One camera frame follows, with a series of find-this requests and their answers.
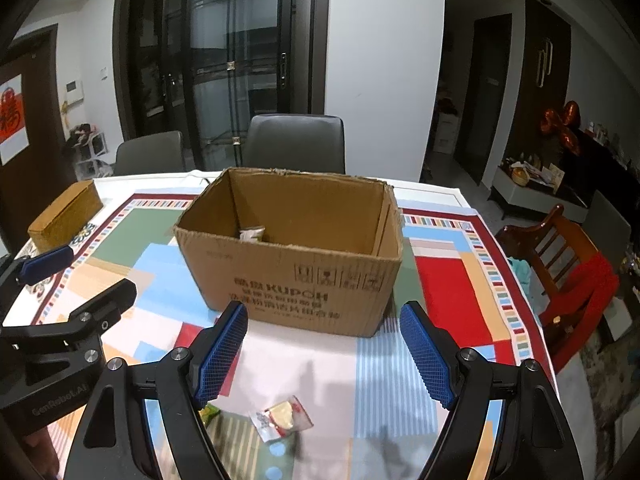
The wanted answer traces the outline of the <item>clear yellow pastry packet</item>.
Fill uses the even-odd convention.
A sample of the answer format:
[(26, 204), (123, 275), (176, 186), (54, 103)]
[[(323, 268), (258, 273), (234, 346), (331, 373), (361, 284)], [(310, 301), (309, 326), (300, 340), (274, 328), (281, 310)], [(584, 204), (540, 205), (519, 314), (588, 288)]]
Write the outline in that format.
[(314, 426), (297, 396), (250, 414), (250, 421), (262, 442), (269, 443), (308, 430)]

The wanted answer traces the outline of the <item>tan fortune biscuits bag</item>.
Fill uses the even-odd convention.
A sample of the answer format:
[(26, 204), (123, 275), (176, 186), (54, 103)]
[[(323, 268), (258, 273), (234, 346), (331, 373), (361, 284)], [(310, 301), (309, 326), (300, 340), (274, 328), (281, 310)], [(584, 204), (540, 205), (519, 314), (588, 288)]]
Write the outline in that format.
[(251, 228), (240, 229), (239, 240), (250, 243), (261, 242), (265, 230), (266, 228), (264, 226), (252, 226)]

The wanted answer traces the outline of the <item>woven straw tissue box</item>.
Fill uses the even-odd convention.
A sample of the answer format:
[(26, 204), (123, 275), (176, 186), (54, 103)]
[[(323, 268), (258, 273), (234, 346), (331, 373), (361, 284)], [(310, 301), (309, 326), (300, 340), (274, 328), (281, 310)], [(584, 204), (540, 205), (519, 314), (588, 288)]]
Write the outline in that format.
[(70, 185), (32, 222), (28, 234), (38, 252), (67, 245), (102, 209), (93, 180)]

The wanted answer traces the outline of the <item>green white snack packet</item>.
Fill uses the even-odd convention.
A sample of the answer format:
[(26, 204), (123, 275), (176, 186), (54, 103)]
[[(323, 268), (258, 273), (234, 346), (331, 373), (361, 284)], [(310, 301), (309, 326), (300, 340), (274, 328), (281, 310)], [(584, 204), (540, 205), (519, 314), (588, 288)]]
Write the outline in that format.
[(200, 419), (205, 428), (207, 428), (220, 413), (221, 410), (210, 402), (207, 402), (204, 408), (201, 408), (198, 411), (198, 414), (200, 414)]

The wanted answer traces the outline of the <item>red fu door poster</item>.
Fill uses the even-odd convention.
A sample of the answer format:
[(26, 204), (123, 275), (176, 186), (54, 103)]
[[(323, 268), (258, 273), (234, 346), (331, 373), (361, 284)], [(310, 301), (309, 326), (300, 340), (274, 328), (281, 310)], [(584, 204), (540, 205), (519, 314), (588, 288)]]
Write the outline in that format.
[(29, 147), (21, 74), (1, 85), (0, 156), (1, 165)]

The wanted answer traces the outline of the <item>white shoe rack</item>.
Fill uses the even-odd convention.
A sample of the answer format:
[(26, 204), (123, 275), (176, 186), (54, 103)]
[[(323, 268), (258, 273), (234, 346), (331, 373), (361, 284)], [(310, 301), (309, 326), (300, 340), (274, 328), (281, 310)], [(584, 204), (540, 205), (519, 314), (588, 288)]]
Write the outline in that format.
[(113, 168), (102, 159), (106, 153), (104, 133), (88, 122), (70, 129), (63, 148), (63, 156), (73, 166), (78, 181), (111, 177)]

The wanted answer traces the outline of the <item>red wooden chair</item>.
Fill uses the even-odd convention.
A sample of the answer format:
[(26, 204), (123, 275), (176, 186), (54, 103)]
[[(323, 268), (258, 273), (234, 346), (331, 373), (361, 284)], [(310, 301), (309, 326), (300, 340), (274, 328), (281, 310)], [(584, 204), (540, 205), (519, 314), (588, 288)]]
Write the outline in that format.
[(561, 204), (534, 226), (504, 226), (496, 239), (507, 256), (529, 264), (548, 297), (539, 321), (558, 372), (597, 329), (620, 279)]

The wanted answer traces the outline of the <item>grey chair left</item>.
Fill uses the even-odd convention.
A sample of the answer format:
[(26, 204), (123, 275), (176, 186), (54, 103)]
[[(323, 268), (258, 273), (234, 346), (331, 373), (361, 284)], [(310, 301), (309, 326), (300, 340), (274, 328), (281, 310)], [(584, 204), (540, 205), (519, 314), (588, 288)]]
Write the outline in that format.
[(116, 177), (184, 170), (182, 134), (177, 130), (140, 136), (120, 144), (113, 169)]

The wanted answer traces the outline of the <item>grey chair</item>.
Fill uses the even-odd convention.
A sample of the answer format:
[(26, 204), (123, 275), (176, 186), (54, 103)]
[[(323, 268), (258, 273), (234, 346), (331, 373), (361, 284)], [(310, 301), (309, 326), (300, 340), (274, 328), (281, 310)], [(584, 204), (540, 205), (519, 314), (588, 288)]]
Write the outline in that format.
[(256, 115), (242, 157), (250, 168), (346, 174), (344, 122), (326, 115)]
[(116, 177), (184, 170), (182, 134), (177, 130), (140, 136), (120, 144), (113, 169)]

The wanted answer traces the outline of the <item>colourful patchwork tablecloth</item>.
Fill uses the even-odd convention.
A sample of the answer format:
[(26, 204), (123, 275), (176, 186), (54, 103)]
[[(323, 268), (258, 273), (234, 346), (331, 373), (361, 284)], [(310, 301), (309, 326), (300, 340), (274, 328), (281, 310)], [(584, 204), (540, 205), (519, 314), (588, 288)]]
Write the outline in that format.
[[(208, 172), (96, 181), (102, 209), (74, 240), (73, 265), (22, 290), (10, 325), (62, 322), (129, 278), (136, 303), (103, 338), (108, 358), (155, 361), (212, 325), (172, 228)], [(393, 302), (375, 335), (333, 336), (251, 322), (208, 426), (235, 479), (414, 479), (446, 419), (398, 328), (419, 301), (461, 347), (491, 362), (550, 367), (539, 323), (482, 217), (455, 188), (397, 181), (404, 252)], [(250, 414), (297, 396), (314, 426), (265, 443)]]

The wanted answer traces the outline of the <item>brown cardboard box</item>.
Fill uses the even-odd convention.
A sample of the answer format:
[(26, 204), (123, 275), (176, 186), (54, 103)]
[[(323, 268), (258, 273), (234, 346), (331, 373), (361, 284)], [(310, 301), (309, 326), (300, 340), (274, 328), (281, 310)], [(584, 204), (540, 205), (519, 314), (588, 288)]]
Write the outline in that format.
[[(262, 241), (239, 240), (252, 226)], [(209, 309), (333, 335), (374, 335), (402, 261), (393, 188), (344, 174), (229, 168), (174, 232)]]

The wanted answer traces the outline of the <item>grey chair centre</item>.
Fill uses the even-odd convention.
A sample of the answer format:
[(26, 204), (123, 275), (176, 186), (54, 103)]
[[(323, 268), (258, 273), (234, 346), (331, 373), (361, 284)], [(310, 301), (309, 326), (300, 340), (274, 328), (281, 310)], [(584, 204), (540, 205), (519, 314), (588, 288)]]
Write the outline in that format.
[(250, 168), (346, 174), (344, 122), (326, 115), (256, 115), (242, 157)]

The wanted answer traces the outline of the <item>glass sliding door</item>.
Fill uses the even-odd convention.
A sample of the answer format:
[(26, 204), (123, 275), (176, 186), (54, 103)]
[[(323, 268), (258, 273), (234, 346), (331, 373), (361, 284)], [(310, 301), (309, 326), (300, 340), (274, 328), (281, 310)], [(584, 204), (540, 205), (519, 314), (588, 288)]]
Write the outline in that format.
[(324, 110), (329, 0), (115, 0), (126, 140), (177, 130), (203, 170), (239, 166), (262, 114)]

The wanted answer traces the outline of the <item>red foil balloon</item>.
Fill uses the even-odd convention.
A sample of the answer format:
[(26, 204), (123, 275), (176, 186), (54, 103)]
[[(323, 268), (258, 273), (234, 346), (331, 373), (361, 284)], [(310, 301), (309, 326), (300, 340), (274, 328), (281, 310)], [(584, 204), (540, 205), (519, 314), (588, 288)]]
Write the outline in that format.
[(579, 126), (580, 111), (576, 101), (568, 101), (560, 112), (554, 108), (547, 108), (540, 121), (541, 133), (557, 133), (564, 148), (574, 155), (579, 154), (578, 137), (576, 136)]

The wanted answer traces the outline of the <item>white wall intercom panel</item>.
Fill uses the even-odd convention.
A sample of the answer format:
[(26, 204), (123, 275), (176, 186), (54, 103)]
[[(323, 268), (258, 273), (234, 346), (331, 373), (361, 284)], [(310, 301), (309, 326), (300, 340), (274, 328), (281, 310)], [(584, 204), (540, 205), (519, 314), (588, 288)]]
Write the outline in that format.
[(74, 79), (65, 85), (65, 102), (68, 106), (81, 103), (84, 97), (84, 88), (80, 79)]

